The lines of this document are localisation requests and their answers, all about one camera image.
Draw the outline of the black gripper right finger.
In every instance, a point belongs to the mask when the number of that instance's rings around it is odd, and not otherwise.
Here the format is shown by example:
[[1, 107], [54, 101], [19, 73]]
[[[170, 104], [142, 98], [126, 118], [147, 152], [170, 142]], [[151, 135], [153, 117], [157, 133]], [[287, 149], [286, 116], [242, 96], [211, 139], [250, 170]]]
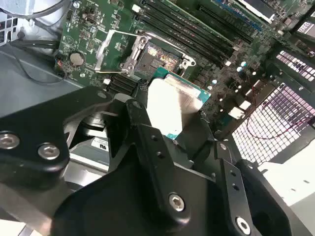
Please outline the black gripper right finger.
[[215, 181], [232, 235], [304, 235], [303, 223], [258, 168], [236, 159], [228, 141], [216, 139], [199, 112], [183, 114], [181, 121], [181, 146], [193, 170]]

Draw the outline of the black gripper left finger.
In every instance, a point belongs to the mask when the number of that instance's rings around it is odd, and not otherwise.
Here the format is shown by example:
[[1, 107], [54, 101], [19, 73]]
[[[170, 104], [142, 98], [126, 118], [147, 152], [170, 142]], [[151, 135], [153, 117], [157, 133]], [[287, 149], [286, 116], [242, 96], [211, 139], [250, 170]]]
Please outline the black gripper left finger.
[[69, 146], [83, 119], [97, 112], [104, 112], [110, 138], [109, 173], [135, 148], [158, 215], [170, 221], [170, 229], [183, 228], [191, 209], [180, 196], [179, 178], [161, 132], [152, 127], [137, 100], [122, 102], [94, 87], [1, 118], [0, 206], [34, 229], [52, 229], [55, 213], [74, 193], [63, 178]]

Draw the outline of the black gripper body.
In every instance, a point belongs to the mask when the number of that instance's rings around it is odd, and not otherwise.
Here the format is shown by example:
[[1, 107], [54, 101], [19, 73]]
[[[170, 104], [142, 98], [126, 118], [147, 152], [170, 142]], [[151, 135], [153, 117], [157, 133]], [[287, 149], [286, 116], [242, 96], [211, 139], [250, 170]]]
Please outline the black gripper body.
[[170, 229], [158, 215], [147, 181], [131, 148], [118, 169], [71, 194], [55, 213], [55, 236], [228, 236], [221, 193], [208, 178], [180, 166], [180, 196], [190, 206], [189, 222]]

